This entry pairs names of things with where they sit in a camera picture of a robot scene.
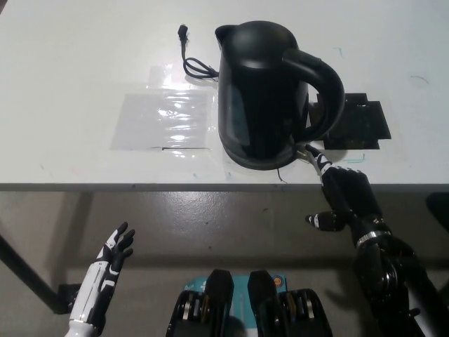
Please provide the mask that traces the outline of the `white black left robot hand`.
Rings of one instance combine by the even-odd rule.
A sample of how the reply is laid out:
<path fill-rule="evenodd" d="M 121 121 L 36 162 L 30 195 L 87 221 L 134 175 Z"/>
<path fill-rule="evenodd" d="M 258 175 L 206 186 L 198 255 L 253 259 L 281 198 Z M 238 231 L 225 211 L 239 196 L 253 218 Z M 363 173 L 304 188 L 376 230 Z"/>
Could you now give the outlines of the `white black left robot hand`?
<path fill-rule="evenodd" d="M 124 261 L 133 254 L 130 246 L 134 234 L 124 222 L 104 243 L 78 291 L 69 318 L 71 322 L 87 324 L 96 331 L 104 326 Z"/>

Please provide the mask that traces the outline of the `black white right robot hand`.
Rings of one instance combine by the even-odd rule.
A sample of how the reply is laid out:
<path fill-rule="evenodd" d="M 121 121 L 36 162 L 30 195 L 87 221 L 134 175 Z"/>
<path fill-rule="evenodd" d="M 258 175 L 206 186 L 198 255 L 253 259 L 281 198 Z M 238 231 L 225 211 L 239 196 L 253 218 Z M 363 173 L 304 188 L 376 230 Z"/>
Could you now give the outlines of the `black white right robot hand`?
<path fill-rule="evenodd" d="M 339 232 L 348 226 L 356 247 L 391 234 L 366 174 L 334 164 L 311 145 L 306 145 L 305 150 L 313 159 L 321 190 L 330 205 L 329 211 L 308 215 L 307 223 L 324 232 Z"/>

